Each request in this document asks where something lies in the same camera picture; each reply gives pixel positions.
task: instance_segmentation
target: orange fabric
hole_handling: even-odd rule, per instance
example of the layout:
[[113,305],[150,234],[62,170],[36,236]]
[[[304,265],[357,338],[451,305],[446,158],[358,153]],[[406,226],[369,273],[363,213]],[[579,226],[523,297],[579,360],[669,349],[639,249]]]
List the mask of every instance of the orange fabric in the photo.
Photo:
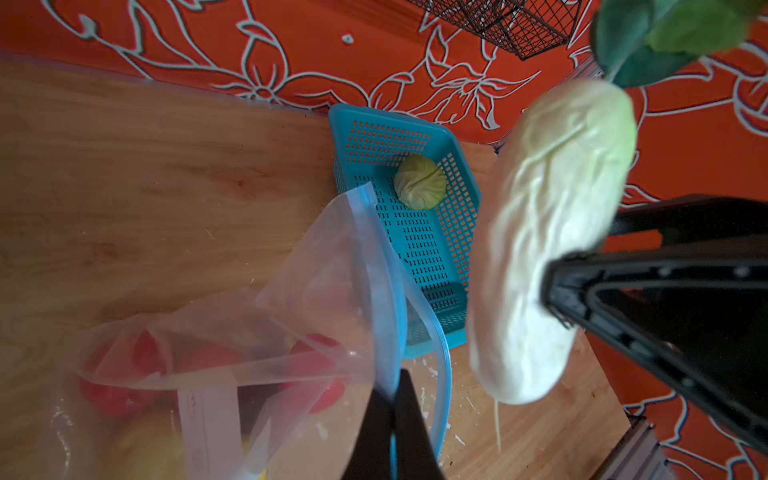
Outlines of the orange fabric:
[[[589,54],[573,39],[525,62],[404,0],[6,2],[0,48],[325,111],[345,101],[491,143]],[[768,200],[768,16],[750,41],[630,91],[640,125],[623,205],[684,194]],[[614,249],[657,239],[614,239]],[[681,479],[759,478],[766,460],[611,347],[591,339],[619,399],[657,425]]]

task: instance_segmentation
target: wooden table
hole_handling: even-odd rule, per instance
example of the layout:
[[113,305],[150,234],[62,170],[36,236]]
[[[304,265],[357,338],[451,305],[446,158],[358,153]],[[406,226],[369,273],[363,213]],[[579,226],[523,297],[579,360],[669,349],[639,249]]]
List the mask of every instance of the wooden table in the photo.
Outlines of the wooden table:
[[[483,185],[492,149],[462,147]],[[332,161],[320,116],[0,63],[0,477],[43,477],[37,427],[77,331],[263,285],[336,194]],[[449,478],[589,478],[627,429],[583,336],[545,399],[501,406],[501,453],[467,349],[452,362]],[[428,412],[434,359],[405,365]]]

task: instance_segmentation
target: plant leaf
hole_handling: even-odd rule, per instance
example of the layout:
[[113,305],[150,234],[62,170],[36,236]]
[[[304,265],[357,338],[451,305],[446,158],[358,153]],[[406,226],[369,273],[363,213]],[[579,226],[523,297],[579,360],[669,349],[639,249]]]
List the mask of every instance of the plant leaf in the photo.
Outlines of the plant leaf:
[[728,5],[751,22],[768,5],[768,0],[729,0]]
[[648,33],[654,51],[708,55],[746,40],[751,18],[733,8],[739,0],[683,0]]
[[604,0],[592,22],[592,51],[607,78],[640,48],[648,32],[678,0]]
[[622,64],[614,77],[614,83],[622,88],[653,84],[697,58],[698,55],[688,53],[652,51],[647,45],[642,45]]

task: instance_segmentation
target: plastic basket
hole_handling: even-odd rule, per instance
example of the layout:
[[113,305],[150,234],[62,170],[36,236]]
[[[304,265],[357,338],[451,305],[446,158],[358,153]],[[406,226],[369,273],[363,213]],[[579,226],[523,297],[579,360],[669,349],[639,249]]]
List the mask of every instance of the plastic basket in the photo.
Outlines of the plastic basket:
[[[336,104],[329,112],[340,193],[373,183],[376,209],[389,241],[440,321],[449,348],[467,341],[469,249],[480,190],[456,137],[446,128],[372,108]],[[402,160],[424,154],[445,172],[448,190],[433,210],[410,210],[397,199],[392,179]],[[421,322],[409,322],[406,358],[432,351]]]

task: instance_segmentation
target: black metal rack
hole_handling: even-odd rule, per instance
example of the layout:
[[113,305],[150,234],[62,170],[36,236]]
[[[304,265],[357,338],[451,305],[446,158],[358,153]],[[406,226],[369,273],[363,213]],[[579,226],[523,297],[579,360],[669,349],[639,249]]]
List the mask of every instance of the black metal rack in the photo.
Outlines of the black metal rack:
[[521,60],[568,43],[582,0],[409,0]]

